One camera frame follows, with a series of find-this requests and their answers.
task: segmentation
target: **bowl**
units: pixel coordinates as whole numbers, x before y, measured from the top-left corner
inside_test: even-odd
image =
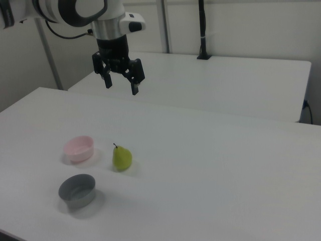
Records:
[[[88,136],[71,139],[64,146],[64,153],[72,162],[82,162],[94,154],[94,140]]]
[[[88,174],[79,174],[68,178],[59,188],[59,196],[69,208],[81,208],[95,198],[96,181]]]

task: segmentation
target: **white wall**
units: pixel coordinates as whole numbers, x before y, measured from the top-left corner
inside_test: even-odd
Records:
[[[128,34],[130,51],[163,52],[161,30],[155,0],[123,1],[127,12],[141,14],[147,23],[146,30]],[[85,36],[76,40],[64,40],[54,36],[43,21],[43,29],[54,58],[57,71],[64,89],[68,89],[93,72],[92,55],[98,51],[96,39]],[[72,28],[61,24],[51,24],[52,28],[64,36],[84,33],[90,27]]]
[[[34,20],[0,32],[0,111],[38,87],[57,88]]]
[[[168,0],[173,53],[198,54],[200,37],[197,2]],[[315,124],[321,125],[321,2],[214,2],[240,3],[206,4],[209,53],[217,56],[312,62],[306,97],[310,101]],[[303,121],[309,122],[307,110],[304,111]]]

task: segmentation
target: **table surface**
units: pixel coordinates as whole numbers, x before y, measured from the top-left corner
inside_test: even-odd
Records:
[[[71,165],[63,145],[90,135]],[[27,241],[321,237],[321,128],[39,88],[0,113],[0,229]],[[113,143],[133,154],[112,168]],[[68,210],[67,178],[97,196]]]
[[[146,79],[139,93],[112,73],[107,90],[91,73],[72,92],[154,104],[296,122],[300,119],[311,63],[306,61],[131,53],[140,58]]]

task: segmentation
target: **pink bowl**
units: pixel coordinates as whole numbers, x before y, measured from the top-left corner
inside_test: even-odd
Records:
[[[71,139],[64,146],[64,153],[72,162],[82,162],[94,154],[94,140],[88,136]]]

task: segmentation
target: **wire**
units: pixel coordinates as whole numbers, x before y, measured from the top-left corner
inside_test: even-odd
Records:
[[[313,125],[312,110],[311,110],[311,107],[310,107],[309,103],[306,103],[306,107],[308,107],[308,108],[309,108],[311,125]]]
[[[90,33],[91,30],[88,30],[88,33],[84,33],[84,34],[77,35],[77,36],[74,36],[74,37],[65,37],[65,36],[62,36],[62,35],[57,34],[57,33],[50,27],[50,25],[49,25],[49,23],[48,23],[47,20],[46,20],[45,22],[46,22],[46,25],[47,25],[48,29],[49,29],[54,35],[56,35],[57,37],[62,38],[62,39],[78,39],[78,38],[83,37],[83,36],[86,36],[86,35],[91,36],[91,33]]]

